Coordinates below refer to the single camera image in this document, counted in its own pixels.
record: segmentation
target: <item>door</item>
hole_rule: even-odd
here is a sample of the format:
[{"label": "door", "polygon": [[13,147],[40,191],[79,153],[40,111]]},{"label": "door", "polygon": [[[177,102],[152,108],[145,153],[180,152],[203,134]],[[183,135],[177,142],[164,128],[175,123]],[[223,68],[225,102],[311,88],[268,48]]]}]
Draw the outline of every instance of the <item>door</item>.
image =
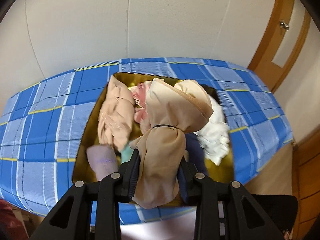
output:
[{"label": "door", "polygon": [[274,92],[295,63],[310,25],[299,0],[275,0],[260,45],[248,68]]}]

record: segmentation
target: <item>black elastic band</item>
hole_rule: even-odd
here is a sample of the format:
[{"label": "black elastic band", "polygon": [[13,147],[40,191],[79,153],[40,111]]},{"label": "black elastic band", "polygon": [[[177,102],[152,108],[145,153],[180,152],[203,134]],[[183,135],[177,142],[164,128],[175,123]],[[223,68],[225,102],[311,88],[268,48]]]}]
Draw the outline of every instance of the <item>black elastic band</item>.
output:
[{"label": "black elastic band", "polygon": [[175,129],[177,129],[176,127],[174,127],[174,126],[172,126],[172,125],[168,125],[168,124],[158,124],[158,125],[154,126],[153,128],[161,127],[161,126],[173,127],[173,128],[175,128]]}]

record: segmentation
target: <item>silver door knob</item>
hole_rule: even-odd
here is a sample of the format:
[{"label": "silver door knob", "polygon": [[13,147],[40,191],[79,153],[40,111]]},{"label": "silver door knob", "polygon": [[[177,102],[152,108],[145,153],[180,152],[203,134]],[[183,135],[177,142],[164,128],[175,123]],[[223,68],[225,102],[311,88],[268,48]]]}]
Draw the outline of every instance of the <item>silver door knob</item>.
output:
[{"label": "silver door knob", "polygon": [[286,31],[289,30],[289,24],[285,23],[283,20],[280,20],[280,28],[284,28]]}]

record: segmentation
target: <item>metal screw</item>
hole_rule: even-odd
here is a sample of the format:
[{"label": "metal screw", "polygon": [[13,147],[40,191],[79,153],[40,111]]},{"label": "metal screw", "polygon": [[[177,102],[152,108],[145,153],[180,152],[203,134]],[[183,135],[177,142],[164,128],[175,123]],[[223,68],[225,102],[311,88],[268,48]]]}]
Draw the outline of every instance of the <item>metal screw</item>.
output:
[{"label": "metal screw", "polygon": [[113,178],[113,179],[119,179],[120,176],[121,176],[121,175],[120,175],[119,172],[114,172],[114,173],[111,174],[111,178]]},{"label": "metal screw", "polygon": [[84,182],[82,180],[78,180],[78,181],[76,181],[75,186],[76,187],[82,187],[83,184],[84,184]]},{"label": "metal screw", "polygon": [[203,179],[204,178],[204,174],[201,172],[196,173],[196,178],[197,179]]},{"label": "metal screw", "polygon": [[240,182],[239,181],[233,181],[232,183],[231,183],[231,186],[232,187],[235,187],[235,188],[239,188],[240,186],[241,186],[241,184],[240,184]]}]

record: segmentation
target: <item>blue plaid tablecloth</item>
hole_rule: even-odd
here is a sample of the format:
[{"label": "blue plaid tablecloth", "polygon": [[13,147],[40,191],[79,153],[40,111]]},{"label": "blue plaid tablecloth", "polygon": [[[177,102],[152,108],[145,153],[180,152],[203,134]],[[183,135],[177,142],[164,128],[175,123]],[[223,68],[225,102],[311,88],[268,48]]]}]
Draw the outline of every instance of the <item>blue plaid tablecloth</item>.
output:
[{"label": "blue plaid tablecloth", "polygon": [[[235,179],[255,177],[284,144],[291,127],[263,82],[241,66],[201,58],[121,59],[73,69],[8,99],[0,117],[0,198],[46,215],[72,185],[80,140],[91,110],[115,72],[194,79],[217,90],[227,123]],[[92,209],[95,221],[96,203]],[[122,224],[162,220],[194,208],[119,204]]]}]

